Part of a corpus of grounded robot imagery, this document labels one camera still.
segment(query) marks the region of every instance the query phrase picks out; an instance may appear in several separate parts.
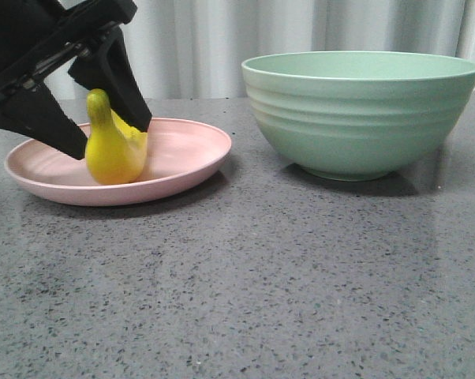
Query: granite countertop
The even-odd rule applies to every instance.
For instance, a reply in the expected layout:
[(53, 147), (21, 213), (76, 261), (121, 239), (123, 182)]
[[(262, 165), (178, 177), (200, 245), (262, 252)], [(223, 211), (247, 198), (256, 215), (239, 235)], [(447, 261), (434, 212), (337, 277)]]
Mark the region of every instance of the granite countertop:
[(24, 138), (0, 130), (0, 378), (475, 378), (475, 93), (442, 148), (361, 183), (279, 157), (247, 99), (148, 105), (228, 132), (222, 169), (59, 205), (7, 175)]

